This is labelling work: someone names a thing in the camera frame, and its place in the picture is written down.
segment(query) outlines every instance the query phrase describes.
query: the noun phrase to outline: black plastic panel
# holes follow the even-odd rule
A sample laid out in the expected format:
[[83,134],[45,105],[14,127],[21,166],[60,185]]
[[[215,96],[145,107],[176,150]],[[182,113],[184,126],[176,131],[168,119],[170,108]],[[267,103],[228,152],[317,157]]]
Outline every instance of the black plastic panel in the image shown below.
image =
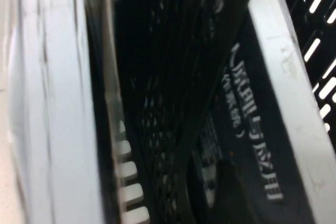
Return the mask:
[[195,223],[187,194],[187,164],[247,3],[116,2],[123,103],[139,140],[161,223]]

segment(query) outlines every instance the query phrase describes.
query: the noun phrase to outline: white surface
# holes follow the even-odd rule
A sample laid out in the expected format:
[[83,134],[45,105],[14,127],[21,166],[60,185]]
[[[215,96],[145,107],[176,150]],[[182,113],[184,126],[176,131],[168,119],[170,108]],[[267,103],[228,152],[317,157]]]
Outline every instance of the white surface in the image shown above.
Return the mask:
[[101,224],[84,0],[21,3],[24,127],[14,141],[26,153],[29,221]]
[[118,176],[120,178],[123,178],[124,181],[134,179],[138,175],[137,166],[133,161],[120,164],[118,172],[119,172]]
[[150,223],[147,207],[140,207],[122,214],[124,224],[148,224]]
[[117,142],[117,152],[120,158],[126,158],[132,154],[130,143],[127,140]]
[[7,133],[7,94],[0,92],[0,223],[22,224]]
[[128,206],[143,200],[143,190],[139,183],[123,187],[120,190],[124,203]]
[[286,3],[251,0],[249,10],[267,56],[265,64],[315,221],[335,223],[335,153],[311,92],[296,36],[291,33],[292,24],[287,22]]

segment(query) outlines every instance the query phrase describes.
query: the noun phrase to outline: chinese characters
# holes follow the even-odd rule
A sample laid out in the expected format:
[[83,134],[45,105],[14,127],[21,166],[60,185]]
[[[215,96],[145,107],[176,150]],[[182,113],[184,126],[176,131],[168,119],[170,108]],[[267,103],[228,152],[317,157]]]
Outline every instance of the chinese characters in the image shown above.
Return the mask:
[[[245,63],[243,60],[241,60],[235,64],[239,46],[239,43],[237,43],[232,48],[232,54],[229,62],[229,67],[233,77],[233,85],[235,87],[235,91],[237,92],[237,99],[235,99],[232,89],[230,92],[232,92],[233,98],[231,97],[230,92],[227,92],[226,88],[229,85],[227,84],[226,80],[229,79],[230,76],[228,73],[228,77],[226,77],[224,74],[222,78],[223,89],[226,91],[226,101],[229,106],[231,118],[233,119],[233,110],[237,108],[236,105],[238,100],[239,109],[241,110],[243,118],[248,125],[246,127],[246,130],[248,131],[247,137],[251,140],[252,143],[255,157],[259,166],[259,171],[264,181],[264,190],[267,193],[267,198],[269,200],[282,200],[284,196],[281,192],[277,175],[271,162],[271,152],[267,149],[267,145],[264,140],[264,134],[261,129],[261,117],[258,114],[257,106],[255,104],[253,91],[250,87],[250,80],[245,69]],[[239,123],[241,123],[242,119],[240,118],[239,112],[237,113],[238,116],[234,118],[239,117]]]

